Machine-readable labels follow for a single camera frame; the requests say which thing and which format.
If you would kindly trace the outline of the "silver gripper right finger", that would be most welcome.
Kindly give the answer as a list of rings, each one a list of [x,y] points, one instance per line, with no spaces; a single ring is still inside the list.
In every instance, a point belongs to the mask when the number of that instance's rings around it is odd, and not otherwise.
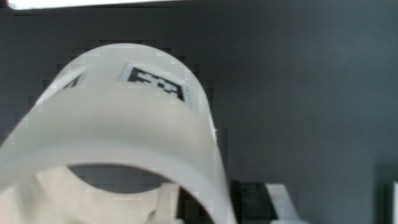
[[[398,224],[398,182],[390,185],[390,224]]]

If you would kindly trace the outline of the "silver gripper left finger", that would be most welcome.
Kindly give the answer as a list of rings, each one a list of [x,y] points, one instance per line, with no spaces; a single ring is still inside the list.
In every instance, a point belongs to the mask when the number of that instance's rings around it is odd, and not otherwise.
[[[230,200],[237,224],[308,224],[282,184],[232,181]]]

